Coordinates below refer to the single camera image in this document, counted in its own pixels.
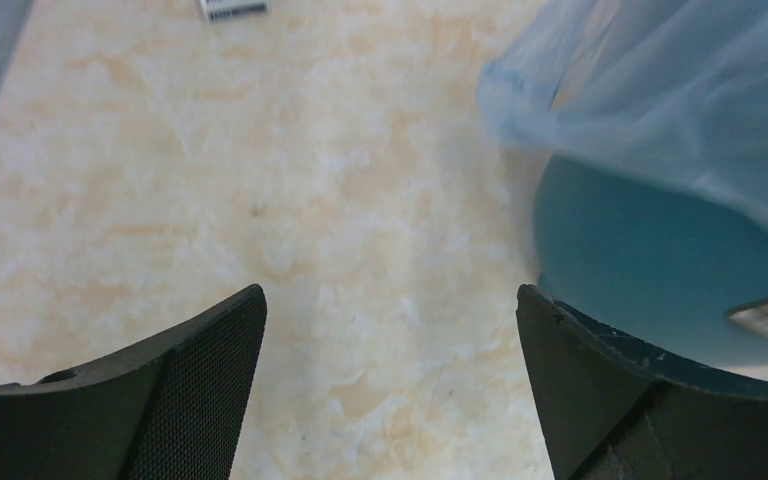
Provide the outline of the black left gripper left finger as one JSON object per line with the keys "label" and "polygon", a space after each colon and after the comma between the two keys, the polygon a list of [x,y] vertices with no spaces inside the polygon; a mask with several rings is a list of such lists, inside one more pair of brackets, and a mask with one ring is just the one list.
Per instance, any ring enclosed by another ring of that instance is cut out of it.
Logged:
{"label": "black left gripper left finger", "polygon": [[226,479],[264,339],[250,285],[36,383],[0,385],[0,479]]}

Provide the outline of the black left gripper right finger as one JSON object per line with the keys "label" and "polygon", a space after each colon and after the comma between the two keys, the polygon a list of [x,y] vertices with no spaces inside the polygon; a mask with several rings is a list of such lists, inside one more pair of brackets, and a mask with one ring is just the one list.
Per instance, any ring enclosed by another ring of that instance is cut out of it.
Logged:
{"label": "black left gripper right finger", "polygon": [[532,285],[517,326],[557,479],[768,479],[768,381],[678,356]]}

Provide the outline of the translucent blue trash bag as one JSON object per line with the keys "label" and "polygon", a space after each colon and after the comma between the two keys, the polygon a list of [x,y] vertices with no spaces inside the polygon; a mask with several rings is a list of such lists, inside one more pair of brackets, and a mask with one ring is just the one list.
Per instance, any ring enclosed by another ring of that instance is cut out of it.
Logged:
{"label": "translucent blue trash bag", "polygon": [[484,67],[477,101],[508,145],[768,231],[768,1],[549,1]]}

